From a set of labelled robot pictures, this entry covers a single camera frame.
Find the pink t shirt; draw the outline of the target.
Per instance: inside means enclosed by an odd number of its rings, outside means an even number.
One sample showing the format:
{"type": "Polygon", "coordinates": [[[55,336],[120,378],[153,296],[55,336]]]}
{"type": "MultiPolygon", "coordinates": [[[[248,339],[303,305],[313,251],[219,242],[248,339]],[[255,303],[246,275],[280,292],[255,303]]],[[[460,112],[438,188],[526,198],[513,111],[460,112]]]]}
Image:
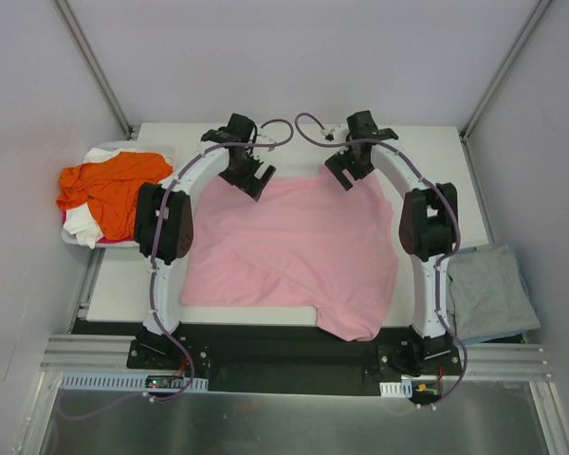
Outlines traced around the pink t shirt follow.
{"type": "Polygon", "coordinates": [[[375,175],[345,190],[325,169],[275,178],[259,201],[220,179],[194,216],[183,306],[311,307],[345,341],[376,337],[398,259],[392,205],[375,175]]]}

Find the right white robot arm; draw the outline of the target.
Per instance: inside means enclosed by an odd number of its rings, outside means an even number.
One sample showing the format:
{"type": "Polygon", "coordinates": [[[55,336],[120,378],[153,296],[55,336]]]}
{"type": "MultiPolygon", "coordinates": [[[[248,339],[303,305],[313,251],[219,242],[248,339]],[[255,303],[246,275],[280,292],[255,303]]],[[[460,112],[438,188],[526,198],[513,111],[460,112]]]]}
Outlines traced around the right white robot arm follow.
{"type": "Polygon", "coordinates": [[[328,171],[345,190],[373,171],[381,172],[403,200],[398,238],[413,265],[414,311],[412,330],[422,342],[407,352],[410,368],[420,374],[441,363],[437,346],[446,316],[445,272],[459,247],[457,189],[451,183],[434,184],[391,142],[398,135],[376,125],[370,111],[346,119],[347,133],[340,149],[325,161],[328,171]]]}

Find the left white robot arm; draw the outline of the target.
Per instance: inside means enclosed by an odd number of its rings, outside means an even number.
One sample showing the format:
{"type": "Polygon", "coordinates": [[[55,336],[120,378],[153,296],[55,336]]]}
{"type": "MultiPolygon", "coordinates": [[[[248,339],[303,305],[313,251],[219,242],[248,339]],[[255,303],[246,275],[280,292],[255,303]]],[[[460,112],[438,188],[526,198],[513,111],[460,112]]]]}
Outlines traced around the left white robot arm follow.
{"type": "Polygon", "coordinates": [[[272,165],[258,173],[264,162],[257,149],[271,151],[278,142],[264,134],[272,122],[261,125],[239,114],[210,129],[199,139],[193,155],[171,175],[156,184],[144,183],[138,191],[134,240],[148,269],[148,309],[145,331],[157,336],[148,355],[163,369],[175,366],[182,347],[172,335],[180,324],[177,300],[182,287],[172,279],[194,240],[193,216],[204,189],[217,178],[257,202],[276,172],[272,165]]]}

